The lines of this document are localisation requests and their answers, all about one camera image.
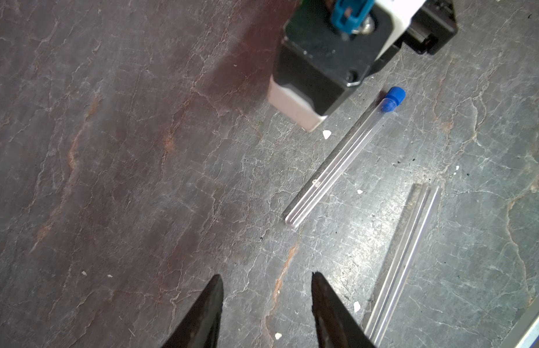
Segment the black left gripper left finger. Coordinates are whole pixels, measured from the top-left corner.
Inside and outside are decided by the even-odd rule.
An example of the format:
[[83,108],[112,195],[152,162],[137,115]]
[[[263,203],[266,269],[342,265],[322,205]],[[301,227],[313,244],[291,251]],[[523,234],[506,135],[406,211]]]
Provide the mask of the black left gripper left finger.
[[224,284],[221,275],[209,280],[178,327],[162,348],[216,348],[223,313]]

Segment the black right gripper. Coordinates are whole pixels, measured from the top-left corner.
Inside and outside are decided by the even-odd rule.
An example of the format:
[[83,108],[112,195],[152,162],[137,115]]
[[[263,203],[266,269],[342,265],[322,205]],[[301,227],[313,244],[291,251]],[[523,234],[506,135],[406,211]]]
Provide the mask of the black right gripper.
[[435,55],[457,33],[454,2],[428,0],[413,16],[401,39],[419,55]]

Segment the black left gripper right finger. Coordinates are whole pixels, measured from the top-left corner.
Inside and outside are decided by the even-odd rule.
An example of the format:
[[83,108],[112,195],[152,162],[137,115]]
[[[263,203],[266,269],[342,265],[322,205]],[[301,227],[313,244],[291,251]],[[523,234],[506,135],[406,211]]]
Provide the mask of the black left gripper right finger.
[[312,274],[312,314],[319,347],[375,348],[320,272]]

